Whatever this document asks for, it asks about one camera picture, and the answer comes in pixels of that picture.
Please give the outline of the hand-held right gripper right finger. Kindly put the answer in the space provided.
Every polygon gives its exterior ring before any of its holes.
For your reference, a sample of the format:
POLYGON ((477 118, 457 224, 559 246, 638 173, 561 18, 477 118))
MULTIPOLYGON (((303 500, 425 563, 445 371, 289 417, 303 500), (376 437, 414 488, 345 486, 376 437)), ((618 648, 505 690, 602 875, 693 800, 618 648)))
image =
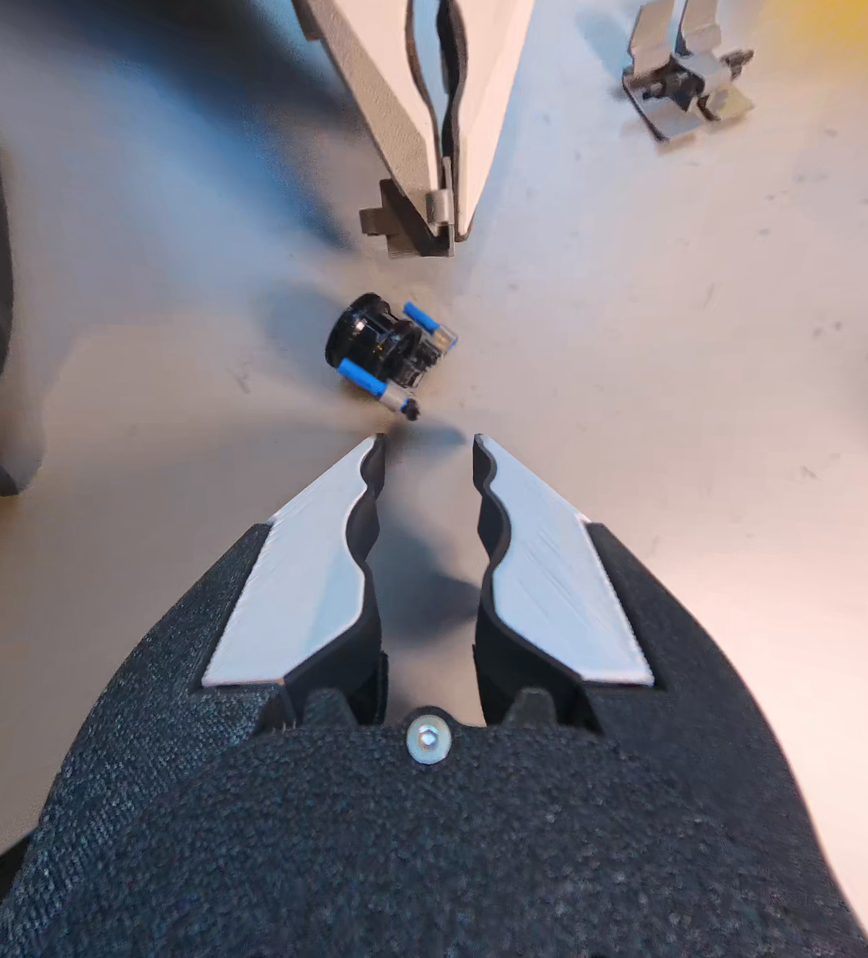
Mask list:
POLYGON ((593 726, 588 687, 653 689, 655 676, 589 519, 486 434, 472 462, 488 560, 473 646, 484 719, 500 724, 519 693, 538 689, 557 722, 593 726))

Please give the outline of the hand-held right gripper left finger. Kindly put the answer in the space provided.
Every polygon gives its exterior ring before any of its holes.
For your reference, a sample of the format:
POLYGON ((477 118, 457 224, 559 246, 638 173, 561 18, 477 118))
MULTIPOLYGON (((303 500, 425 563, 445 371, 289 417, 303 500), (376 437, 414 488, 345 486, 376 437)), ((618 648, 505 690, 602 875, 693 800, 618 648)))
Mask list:
POLYGON ((389 668, 367 559, 385 452, 383 435, 368 437, 267 521, 202 688, 271 688, 287 722, 301 721, 311 694, 333 689, 357 723, 383 722, 389 668))

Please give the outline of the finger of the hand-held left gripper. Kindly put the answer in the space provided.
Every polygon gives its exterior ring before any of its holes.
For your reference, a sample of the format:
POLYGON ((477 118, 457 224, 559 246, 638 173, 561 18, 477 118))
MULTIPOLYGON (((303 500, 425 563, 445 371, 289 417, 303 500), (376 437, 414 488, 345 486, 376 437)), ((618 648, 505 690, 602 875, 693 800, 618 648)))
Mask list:
POLYGON ((354 98, 392 183, 425 226, 449 224, 436 114, 420 71, 410 1, 294 1, 354 98))
POLYGON ((534 1, 441 1, 441 126, 457 241, 467 240, 507 113, 534 1))

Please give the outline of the grey toy bracket piece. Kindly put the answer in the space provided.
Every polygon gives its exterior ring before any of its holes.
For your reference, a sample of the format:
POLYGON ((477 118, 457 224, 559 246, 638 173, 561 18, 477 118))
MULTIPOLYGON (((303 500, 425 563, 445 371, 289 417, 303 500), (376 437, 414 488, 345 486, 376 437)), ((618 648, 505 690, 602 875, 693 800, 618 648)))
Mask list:
POLYGON ((450 188, 427 193, 419 211, 392 179, 382 179, 378 185, 381 205, 359 211, 363 234, 384 237, 390 258, 455 255, 455 208, 450 188))

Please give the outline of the black toy wheel assembly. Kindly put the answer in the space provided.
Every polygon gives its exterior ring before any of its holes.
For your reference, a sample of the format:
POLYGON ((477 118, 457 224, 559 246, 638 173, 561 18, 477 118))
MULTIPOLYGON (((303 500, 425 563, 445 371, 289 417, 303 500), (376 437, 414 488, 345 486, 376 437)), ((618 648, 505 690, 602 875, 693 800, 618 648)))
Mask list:
POLYGON ((412 423, 420 416, 416 387, 457 342, 451 329, 417 305, 408 302, 396 314, 369 292, 338 318, 324 358, 350 384, 412 423))

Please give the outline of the grey desk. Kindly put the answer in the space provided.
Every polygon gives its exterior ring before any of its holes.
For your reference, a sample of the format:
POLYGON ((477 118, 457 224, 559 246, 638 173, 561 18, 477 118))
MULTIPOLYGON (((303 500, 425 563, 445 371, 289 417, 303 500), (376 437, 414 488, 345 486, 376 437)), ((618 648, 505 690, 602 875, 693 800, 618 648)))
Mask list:
POLYGON ((391 260, 289 2, 0 2, 0 855, 143 633, 376 431, 390 719, 479 721, 483 432, 721 644, 868 931, 868 2, 721 2, 755 109, 673 147, 639 5, 537 2, 469 240, 391 260), (415 422, 325 361, 369 292, 458 337, 415 422))

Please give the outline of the grey toy panel assembly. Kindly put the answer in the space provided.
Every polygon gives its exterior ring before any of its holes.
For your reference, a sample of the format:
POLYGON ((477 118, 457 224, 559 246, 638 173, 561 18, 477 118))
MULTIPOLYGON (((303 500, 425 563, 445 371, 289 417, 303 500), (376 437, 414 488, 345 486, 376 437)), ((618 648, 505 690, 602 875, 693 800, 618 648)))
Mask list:
POLYGON ((718 3, 685 2, 671 42, 674 6, 673 1, 641 6, 628 43, 631 64, 621 77, 629 99, 661 143, 689 137, 702 126, 736 122, 753 108, 737 80, 754 51, 717 52, 722 42, 718 3))

